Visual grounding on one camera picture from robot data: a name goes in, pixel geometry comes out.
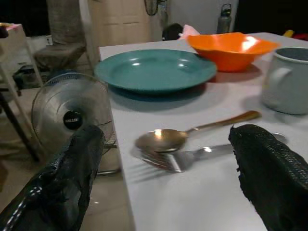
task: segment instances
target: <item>tiled floor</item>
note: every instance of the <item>tiled floor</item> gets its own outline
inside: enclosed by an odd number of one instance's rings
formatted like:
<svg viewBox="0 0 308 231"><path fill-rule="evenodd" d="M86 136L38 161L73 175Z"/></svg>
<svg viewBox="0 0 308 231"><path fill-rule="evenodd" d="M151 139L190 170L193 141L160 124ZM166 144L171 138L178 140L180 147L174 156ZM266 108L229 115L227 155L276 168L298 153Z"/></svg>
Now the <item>tiled floor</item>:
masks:
<svg viewBox="0 0 308 231"><path fill-rule="evenodd" d="M36 90L24 90L20 100L30 113ZM19 118L13 102L10 107ZM19 193L27 181L41 168L29 157L4 113L0 115L0 211ZM100 169L119 166L117 149L103 156ZM129 231L132 223L128 212L127 193L121 174L97 177L94 181L90 206L84 218L82 231Z"/></svg>

